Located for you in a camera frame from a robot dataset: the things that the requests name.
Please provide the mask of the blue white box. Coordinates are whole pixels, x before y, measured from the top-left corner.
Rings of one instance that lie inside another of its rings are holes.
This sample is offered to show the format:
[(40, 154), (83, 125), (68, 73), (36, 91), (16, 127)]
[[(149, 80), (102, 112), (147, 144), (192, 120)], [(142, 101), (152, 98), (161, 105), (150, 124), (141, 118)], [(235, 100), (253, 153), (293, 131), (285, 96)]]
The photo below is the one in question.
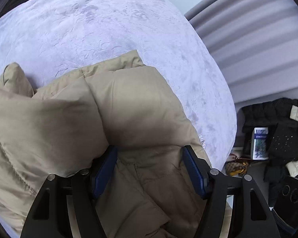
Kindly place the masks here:
[(266, 139), (268, 135), (267, 127), (256, 127), (252, 134), (251, 158), (252, 160), (267, 160), (268, 153)]

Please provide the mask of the beige puffer down jacket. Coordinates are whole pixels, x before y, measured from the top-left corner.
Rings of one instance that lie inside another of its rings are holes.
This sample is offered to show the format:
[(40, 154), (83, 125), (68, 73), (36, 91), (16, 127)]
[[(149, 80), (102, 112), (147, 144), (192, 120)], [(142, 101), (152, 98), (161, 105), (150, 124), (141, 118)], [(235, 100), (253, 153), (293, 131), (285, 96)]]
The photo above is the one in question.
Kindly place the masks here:
[(49, 174), (68, 177), (119, 148), (96, 205), (108, 237), (193, 237), (205, 202), (181, 148), (207, 159), (182, 104), (136, 51), (34, 91), (12, 63), (0, 76), (0, 217), (20, 233)]

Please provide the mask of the brown patterned bag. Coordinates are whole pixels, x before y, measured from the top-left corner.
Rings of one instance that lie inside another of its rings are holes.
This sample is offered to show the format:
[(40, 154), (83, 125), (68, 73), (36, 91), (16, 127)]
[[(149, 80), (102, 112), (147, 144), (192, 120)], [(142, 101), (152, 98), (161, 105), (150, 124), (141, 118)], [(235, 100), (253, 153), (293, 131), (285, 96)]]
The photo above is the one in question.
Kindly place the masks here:
[(224, 169), (228, 176), (243, 176), (247, 174), (249, 163), (235, 154), (230, 154), (225, 162)]

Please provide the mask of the black box with rings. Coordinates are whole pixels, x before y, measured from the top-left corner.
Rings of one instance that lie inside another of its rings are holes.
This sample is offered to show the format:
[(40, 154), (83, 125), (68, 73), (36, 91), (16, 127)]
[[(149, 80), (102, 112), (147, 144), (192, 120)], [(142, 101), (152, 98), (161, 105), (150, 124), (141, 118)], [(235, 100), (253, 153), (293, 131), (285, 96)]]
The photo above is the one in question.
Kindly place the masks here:
[(291, 176), (284, 178), (272, 213), (280, 227), (290, 234), (296, 233), (298, 230), (298, 178)]

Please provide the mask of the black sequin clothing pile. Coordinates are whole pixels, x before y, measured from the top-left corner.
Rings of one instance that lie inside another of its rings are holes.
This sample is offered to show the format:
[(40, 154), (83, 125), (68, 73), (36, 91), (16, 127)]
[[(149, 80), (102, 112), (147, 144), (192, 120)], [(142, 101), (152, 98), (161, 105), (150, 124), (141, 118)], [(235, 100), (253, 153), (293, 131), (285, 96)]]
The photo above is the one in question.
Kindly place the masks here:
[(254, 128), (268, 128), (268, 162), (264, 171), (264, 182), (269, 183), (270, 207), (276, 203), (282, 181), (290, 175), (286, 165), (298, 161), (298, 121), (290, 118), (293, 106), (298, 107), (298, 99), (280, 98), (241, 108), (245, 116), (242, 132), (246, 142), (250, 140)]

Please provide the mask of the lavender embossed bed blanket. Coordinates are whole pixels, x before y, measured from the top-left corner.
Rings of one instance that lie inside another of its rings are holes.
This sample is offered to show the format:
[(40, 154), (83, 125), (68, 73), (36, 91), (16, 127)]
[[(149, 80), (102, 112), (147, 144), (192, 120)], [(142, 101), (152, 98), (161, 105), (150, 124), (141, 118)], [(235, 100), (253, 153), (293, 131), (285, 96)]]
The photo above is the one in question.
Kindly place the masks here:
[(137, 50), (181, 101), (216, 169), (237, 130), (232, 95), (196, 31), (168, 0), (28, 0), (0, 18), (0, 74), (17, 62), (35, 87)]

